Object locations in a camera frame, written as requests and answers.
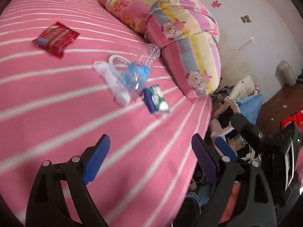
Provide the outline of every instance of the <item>bear wall sticker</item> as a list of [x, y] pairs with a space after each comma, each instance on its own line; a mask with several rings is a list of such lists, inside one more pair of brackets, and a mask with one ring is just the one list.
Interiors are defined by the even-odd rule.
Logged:
[[243, 17], [241, 17], [241, 19], [242, 19], [242, 22], [243, 23], [251, 23], [251, 20], [249, 19], [249, 16], [248, 15], [245, 15], [245, 16], [243, 16]]
[[211, 6], [213, 7], [213, 8], [216, 8], [216, 7], [220, 7], [222, 4], [221, 3], [218, 3], [218, 1], [215, 1], [215, 2], [213, 2], [212, 4], [211, 4]]

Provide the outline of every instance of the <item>blue and green package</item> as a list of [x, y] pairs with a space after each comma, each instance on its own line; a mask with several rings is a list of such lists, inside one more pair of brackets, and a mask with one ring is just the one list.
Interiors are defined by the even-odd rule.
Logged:
[[158, 84], [143, 89], [144, 101], [151, 113], [169, 113], [169, 106], [165, 101]]

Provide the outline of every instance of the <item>red plastic bag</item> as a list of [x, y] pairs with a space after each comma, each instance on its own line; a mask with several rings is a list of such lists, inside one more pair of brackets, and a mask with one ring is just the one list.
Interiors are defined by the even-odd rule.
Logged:
[[298, 111], [296, 114], [287, 117], [285, 120], [282, 120], [281, 128], [285, 128], [291, 122], [296, 122], [296, 124], [299, 126], [299, 129], [303, 133], [303, 110]]
[[33, 42], [39, 48], [62, 58], [66, 47], [75, 41], [79, 35], [80, 33], [57, 22], [47, 28], [38, 38], [34, 39]]

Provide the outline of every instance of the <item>pillow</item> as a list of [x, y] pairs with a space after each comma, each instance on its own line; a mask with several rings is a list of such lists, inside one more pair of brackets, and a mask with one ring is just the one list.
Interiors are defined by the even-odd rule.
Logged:
[[198, 0], [158, 0], [146, 18], [145, 39], [158, 45], [175, 81], [188, 98], [219, 86], [219, 27]]
[[99, 0], [113, 16], [129, 26], [134, 32], [144, 34], [150, 6], [141, 0]]

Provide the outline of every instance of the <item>pink striped bedsheet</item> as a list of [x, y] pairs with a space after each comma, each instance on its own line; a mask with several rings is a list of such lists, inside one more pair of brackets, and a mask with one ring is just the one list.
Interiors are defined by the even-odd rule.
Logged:
[[[56, 21], [81, 34], [62, 60], [31, 43]], [[41, 163], [68, 161], [102, 134], [110, 136], [111, 148], [87, 188], [108, 224], [160, 227], [176, 216], [196, 164], [190, 140], [196, 132], [205, 135], [210, 97], [186, 99], [159, 60], [148, 83], [160, 85], [171, 113], [157, 118], [143, 102], [118, 106], [91, 69], [112, 54], [134, 60], [144, 43], [95, 0], [13, 0], [6, 7], [0, 17], [0, 193], [21, 221]], [[71, 205], [66, 186], [64, 192]]]

